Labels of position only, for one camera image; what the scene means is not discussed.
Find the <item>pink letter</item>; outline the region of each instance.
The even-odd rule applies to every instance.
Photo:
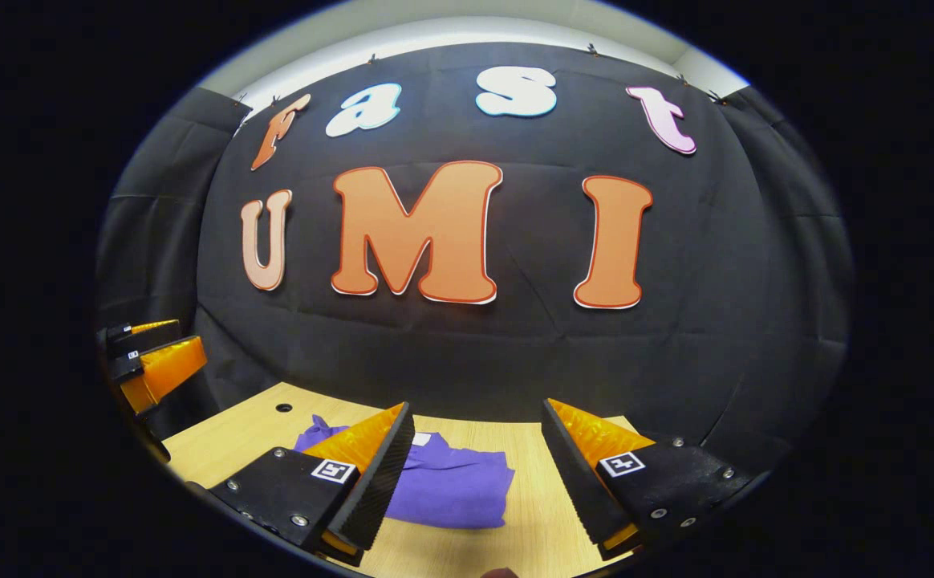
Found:
[[[666,102],[662,92],[650,87],[630,87],[627,94],[642,102],[646,110],[649,127],[656,132],[659,140],[666,146],[675,149],[678,153],[692,154],[695,152],[695,141],[690,136],[680,134],[677,123],[673,117],[684,118],[684,113],[674,103]]]

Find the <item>orange letter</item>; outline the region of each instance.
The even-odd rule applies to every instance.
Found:
[[[449,162],[435,171],[406,213],[383,169],[365,167],[338,175],[342,255],[331,288],[350,295],[371,295],[378,289],[378,278],[368,271],[369,243],[385,283],[401,295],[431,242],[428,274],[418,287],[423,296],[450,303],[496,299],[496,284],[485,273],[485,226],[489,197],[501,182],[503,172],[496,165]]]
[[[261,165],[264,165],[269,158],[274,156],[274,144],[285,138],[288,128],[292,125],[292,120],[295,120],[295,111],[303,110],[309,102],[310,95],[303,95],[294,103],[281,109],[280,113],[275,114],[271,124],[268,124],[268,134],[264,135],[261,151],[257,153],[257,158],[254,158],[254,165],[252,165],[250,171],[261,168]]]
[[[264,211],[264,202],[250,201],[242,207],[242,264],[246,277],[265,291],[281,284],[285,273],[285,208],[292,201],[292,191],[283,189],[268,197],[268,212],[271,214],[271,256],[264,267],[257,256],[257,219]]]
[[[595,235],[588,277],[574,289],[574,301],[581,307],[634,307],[642,299],[635,282],[642,212],[653,204],[653,195],[617,177],[588,177],[581,187],[595,202]]]

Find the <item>wooden table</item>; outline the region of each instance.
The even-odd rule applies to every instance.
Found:
[[[390,405],[401,401],[393,399]],[[276,406],[281,403],[292,410],[280,413]],[[211,487],[273,446],[295,446],[297,436],[312,425],[313,413],[328,425],[354,425],[380,410],[282,383],[164,440],[164,446],[175,474]],[[635,431],[624,417],[609,420]],[[415,414],[413,424],[419,432],[438,432],[449,447],[505,451],[507,465],[515,470],[506,496],[506,524],[489,530],[449,530],[385,519],[374,546],[355,570],[379,577],[479,578],[493,568],[508,567],[521,578],[558,578],[609,564],[585,534],[538,423]]]

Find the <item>cutout letter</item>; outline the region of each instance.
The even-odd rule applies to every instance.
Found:
[[[362,89],[342,103],[342,112],[328,122],[324,134],[342,136],[357,128],[367,131],[386,124],[400,114],[396,99],[400,98],[401,91],[402,87],[394,82]]]
[[[268,197],[268,212],[271,215],[271,256],[266,267],[257,256],[257,220],[264,211],[264,202],[250,201],[242,207],[242,264],[246,277],[264,291],[271,291],[281,284],[285,273],[285,209],[292,202],[292,191],[283,189]]]
[[[264,135],[264,143],[261,145],[261,151],[257,153],[257,158],[254,158],[254,165],[250,167],[250,171],[261,168],[261,165],[264,165],[265,162],[274,156],[274,145],[276,142],[285,138],[285,135],[288,133],[288,128],[292,125],[292,120],[295,120],[295,111],[303,110],[309,102],[310,95],[300,96],[297,101],[281,109],[280,113],[274,115],[271,124],[268,124],[268,134]]]
[[[556,94],[549,89],[555,87],[556,79],[541,68],[496,66],[481,71],[477,85],[488,92],[482,92],[474,102],[481,112],[492,116],[538,116],[556,106]]]
[[[368,271],[369,244],[385,283],[401,295],[430,243],[428,274],[418,287],[423,296],[449,303],[496,299],[496,284],[485,273],[485,234],[489,198],[502,181],[502,169],[488,162],[448,162],[406,213],[383,169],[365,167],[338,175],[342,254],[331,288],[350,295],[371,295],[378,289],[378,277]]]
[[[677,123],[673,117],[684,118],[680,107],[674,103],[666,102],[662,92],[650,87],[631,87],[627,89],[628,95],[639,99],[642,108],[646,110],[646,120],[649,127],[656,132],[659,140],[666,146],[682,154],[695,152],[695,141],[690,136],[680,134]]]
[[[588,277],[574,289],[581,307],[624,310],[642,299],[635,282],[642,213],[653,204],[649,189],[617,177],[588,177],[581,183],[595,203]]]

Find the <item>folded purple shirt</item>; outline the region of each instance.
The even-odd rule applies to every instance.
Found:
[[[328,428],[314,416],[295,449],[308,449],[345,429]],[[430,439],[420,442],[425,436]],[[506,493],[514,481],[504,451],[453,450],[437,433],[420,433],[416,442],[424,445],[409,449],[387,517],[457,529],[504,526]]]

